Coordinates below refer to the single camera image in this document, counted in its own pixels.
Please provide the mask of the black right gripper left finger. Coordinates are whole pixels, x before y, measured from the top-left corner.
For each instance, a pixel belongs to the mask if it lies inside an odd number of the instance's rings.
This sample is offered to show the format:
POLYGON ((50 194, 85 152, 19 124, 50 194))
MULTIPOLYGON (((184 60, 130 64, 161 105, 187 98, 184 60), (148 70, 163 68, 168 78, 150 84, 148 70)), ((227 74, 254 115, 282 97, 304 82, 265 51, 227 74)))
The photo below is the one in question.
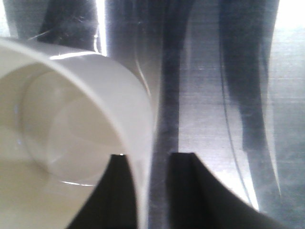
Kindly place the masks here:
POLYGON ((106 171, 69 229, 136 229, 135 188, 127 156, 112 155, 106 171))

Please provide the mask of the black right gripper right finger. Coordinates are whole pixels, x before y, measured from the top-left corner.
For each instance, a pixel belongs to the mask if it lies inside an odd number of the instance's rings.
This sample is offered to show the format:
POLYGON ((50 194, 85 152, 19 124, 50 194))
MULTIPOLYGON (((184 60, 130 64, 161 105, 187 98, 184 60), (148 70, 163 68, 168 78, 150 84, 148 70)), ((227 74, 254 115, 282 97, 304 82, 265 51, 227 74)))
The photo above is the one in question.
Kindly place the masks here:
POLYGON ((172 229, 291 229, 292 210, 280 196, 269 156, 248 155, 258 209, 229 190, 195 153, 168 159, 167 195, 172 229))

